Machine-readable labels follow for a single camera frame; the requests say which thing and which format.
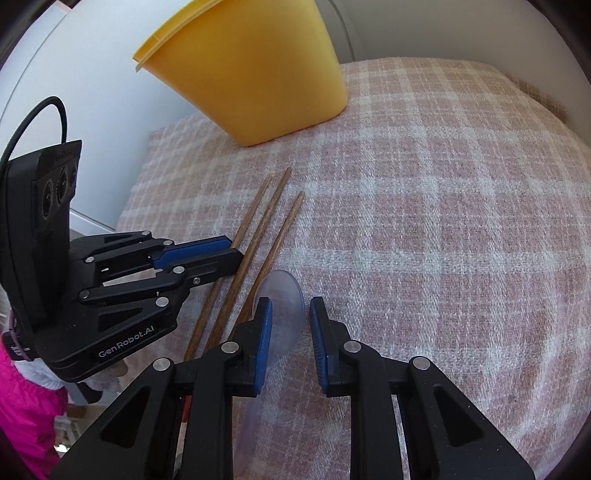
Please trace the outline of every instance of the pink and white plaid cloth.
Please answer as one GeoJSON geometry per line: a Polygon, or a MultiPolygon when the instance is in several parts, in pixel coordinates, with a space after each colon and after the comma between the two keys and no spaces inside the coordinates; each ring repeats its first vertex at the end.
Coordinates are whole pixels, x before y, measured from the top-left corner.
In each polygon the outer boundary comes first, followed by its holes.
{"type": "MultiPolygon", "coordinates": [[[[591,151],[560,106],[491,66],[382,59],[343,72],[340,116],[266,144],[239,147],[200,113],[153,133],[118,229],[232,237],[265,175],[292,166],[232,320],[305,190],[275,268],[381,354],[431,358],[543,478],[591,410],[591,151]]],[[[158,356],[182,360],[207,291],[128,359],[132,377],[158,356]]],[[[265,388],[243,478],[348,478],[348,401],[322,396],[308,329],[265,388]]]]}

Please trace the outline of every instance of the blue gripper pad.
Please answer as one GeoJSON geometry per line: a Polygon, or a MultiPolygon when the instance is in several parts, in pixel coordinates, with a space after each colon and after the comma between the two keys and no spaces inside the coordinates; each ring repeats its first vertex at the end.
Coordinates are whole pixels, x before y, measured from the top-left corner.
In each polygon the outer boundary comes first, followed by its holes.
{"type": "Polygon", "coordinates": [[[156,269],[164,270],[174,262],[227,250],[231,244],[232,242],[227,236],[215,236],[185,244],[172,245],[171,247],[164,248],[162,255],[154,260],[152,265],[156,269]]]}
{"type": "Polygon", "coordinates": [[[322,393],[326,395],[329,388],[328,358],[322,338],[322,330],[320,328],[320,321],[316,310],[316,302],[314,300],[315,299],[312,299],[310,302],[310,329],[312,331],[312,343],[314,344],[314,357],[316,359],[318,383],[320,384],[322,393]]]}
{"type": "Polygon", "coordinates": [[[261,393],[262,386],[265,384],[265,374],[267,372],[267,358],[269,356],[269,344],[271,343],[271,326],[273,323],[273,307],[269,299],[261,301],[256,306],[255,319],[262,316],[261,334],[259,336],[258,349],[256,350],[255,363],[255,382],[254,390],[258,395],[261,393]]]}

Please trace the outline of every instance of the yellow bucket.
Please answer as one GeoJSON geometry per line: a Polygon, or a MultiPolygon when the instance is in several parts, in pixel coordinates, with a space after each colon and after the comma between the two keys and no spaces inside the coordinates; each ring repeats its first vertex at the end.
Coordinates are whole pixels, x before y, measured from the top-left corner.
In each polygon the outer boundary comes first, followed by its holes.
{"type": "Polygon", "coordinates": [[[319,124],[347,105],[314,0],[194,0],[134,60],[244,146],[319,124]]]}

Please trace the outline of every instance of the bright pink sleeve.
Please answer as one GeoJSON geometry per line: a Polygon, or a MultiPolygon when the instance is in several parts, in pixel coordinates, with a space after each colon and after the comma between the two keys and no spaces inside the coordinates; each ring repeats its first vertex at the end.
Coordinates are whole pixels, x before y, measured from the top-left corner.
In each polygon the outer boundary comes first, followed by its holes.
{"type": "Polygon", "coordinates": [[[0,345],[0,427],[40,480],[59,460],[53,421],[66,411],[67,401],[65,388],[48,390],[25,380],[0,345]]]}

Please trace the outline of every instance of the brown wooden stick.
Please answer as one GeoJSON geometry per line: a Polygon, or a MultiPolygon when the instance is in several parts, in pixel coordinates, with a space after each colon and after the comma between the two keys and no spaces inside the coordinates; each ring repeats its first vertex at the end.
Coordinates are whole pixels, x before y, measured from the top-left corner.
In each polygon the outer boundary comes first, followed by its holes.
{"type": "MultiPolygon", "coordinates": [[[[246,211],[246,215],[242,219],[240,227],[238,227],[236,235],[234,235],[234,239],[232,240],[230,248],[238,248],[242,243],[244,235],[246,234],[248,227],[252,222],[252,218],[255,216],[256,209],[261,204],[263,195],[267,191],[267,188],[269,188],[269,184],[271,183],[272,178],[273,175],[268,175],[267,178],[263,180],[258,192],[254,197],[254,200],[252,201],[250,207],[246,211]]],[[[199,318],[197,319],[197,323],[195,323],[193,333],[191,334],[191,338],[189,339],[189,344],[187,345],[187,349],[185,350],[185,362],[188,360],[192,360],[193,357],[195,357],[195,352],[197,351],[199,342],[201,342],[201,338],[203,337],[203,332],[207,325],[207,321],[209,320],[209,316],[212,314],[213,306],[215,305],[217,296],[219,295],[220,289],[222,288],[223,280],[223,278],[218,278],[213,283],[212,289],[207,294],[207,298],[205,299],[205,303],[203,304],[203,308],[201,309],[201,313],[199,314],[199,318]]]]}
{"type": "Polygon", "coordinates": [[[273,263],[275,262],[277,255],[279,254],[279,250],[283,246],[285,237],[289,233],[291,225],[294,223],[296,216],[300,211],[300,207],[302,202],[304,201],[305,196],[306,194],[304,192],[300,192],[295,202],[293,203],[290,212],[287,214],[287,217],[285,218],[285,221],[283,222],[283,225],[281,226],[279,233],[275,237],[273,246],[269,250],[267,258],[265,259],[265,262],[263,263],[258,275],[256,276],[255,282],[252,284],[251,290],[248,293],[248,297],[246,297],[246,301],[242,306],[242,310],[240,310],[240,313],[238,314],[238,318],[236,319],[236,325],[240,325],[241,323],[247,322],[250,319],[252,313],[252,304],[255,301],[256,291],[258,290],[258,287],[261,284],[263,278],[265,278],[271,270],[271,267],[273,266],[273,263]]]}
{"type": "Polygon", "coordinates": [[[258,250],[259,245],[261,244],[261,240],[265,235],[265,231],[267,230],[267,226],[273,217],[273,213],[277,208],[277,204],[279,203],[279,199],[281,198],[281,194],[283,193],[283,189],[285,188],[285,184],[290,179],[291,176],[291,168],[288,168],[285,173],[283,174],[279,185],[275,189],[273,193],[273,197],[267,205],[267,209],[263,214],[261,221],[259,222],[258,226],[256,227],[255,233],[252,236],[251,243],[248,245],[246,249],[246,253],[244,254],[244,258],[240,263],[240,267],[238,267],[238,271],[234,278],[232,279],[232,284],[230,285],[230,289],[228,290],[228,294],[224,299],[222,304],[222,308],[220,309],[219,313],[217,314],[216,323],[213,324],[212,332],[207,340],[207,344],[205,345],[205,351],[212,349],[215,347],[221,340],[223,330],[226,327],[226,323],[228,322],[228,317],[232,312],[232,307],[234,306],[234,302],[236,302],[236,297],[240,292],[240,288],[242,287],[242,283],[244,282],[244,278],[248,272],[248,268],[251,266],[252,259],[254,258],[256,251],[258,250]]]}

